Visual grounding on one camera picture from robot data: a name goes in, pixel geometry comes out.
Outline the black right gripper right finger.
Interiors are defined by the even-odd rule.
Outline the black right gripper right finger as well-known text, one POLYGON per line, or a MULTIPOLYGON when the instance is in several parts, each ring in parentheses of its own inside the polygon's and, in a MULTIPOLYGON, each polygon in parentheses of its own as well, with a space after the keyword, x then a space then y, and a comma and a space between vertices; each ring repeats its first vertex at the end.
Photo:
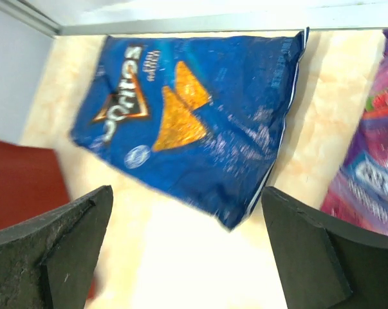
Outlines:
POLYGON ((388 236, 275 187, 261 202, 288 308, 388 308, 388 236))

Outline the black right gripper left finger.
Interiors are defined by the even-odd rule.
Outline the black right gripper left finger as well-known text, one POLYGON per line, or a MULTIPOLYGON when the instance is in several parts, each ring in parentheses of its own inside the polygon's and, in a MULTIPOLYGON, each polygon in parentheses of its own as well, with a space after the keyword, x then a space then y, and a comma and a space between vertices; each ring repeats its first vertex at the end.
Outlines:
POLYGON ((105 185, 0 230, 0 308, 83 308, 112 208, 105 185))

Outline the red paper bag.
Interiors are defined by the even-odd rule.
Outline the red paper bag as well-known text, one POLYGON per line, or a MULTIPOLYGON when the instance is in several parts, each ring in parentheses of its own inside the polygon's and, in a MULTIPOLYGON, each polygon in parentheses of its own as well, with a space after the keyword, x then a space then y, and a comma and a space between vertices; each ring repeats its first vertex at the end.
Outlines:
POLYGON ((0 141, 0 230, 72 201, 53 150, 0 141))

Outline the purple berries candy packet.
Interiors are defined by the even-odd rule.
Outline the purple berries candy packet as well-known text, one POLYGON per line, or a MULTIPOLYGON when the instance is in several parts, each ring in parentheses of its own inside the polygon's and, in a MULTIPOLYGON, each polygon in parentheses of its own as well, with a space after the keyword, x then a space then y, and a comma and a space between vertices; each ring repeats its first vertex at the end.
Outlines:
POLYGON ((388 236, 388 29, 364 112, 322 212, 388 236))

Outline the blue snack packet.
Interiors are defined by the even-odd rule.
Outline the blue snack packet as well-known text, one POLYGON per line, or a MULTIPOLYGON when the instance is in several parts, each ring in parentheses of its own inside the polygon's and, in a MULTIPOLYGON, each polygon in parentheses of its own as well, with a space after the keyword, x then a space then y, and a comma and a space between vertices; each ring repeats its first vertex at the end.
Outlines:
POLYGON ((232 230, 278 157, 308 38, 108 36, 71 139, 232 230))

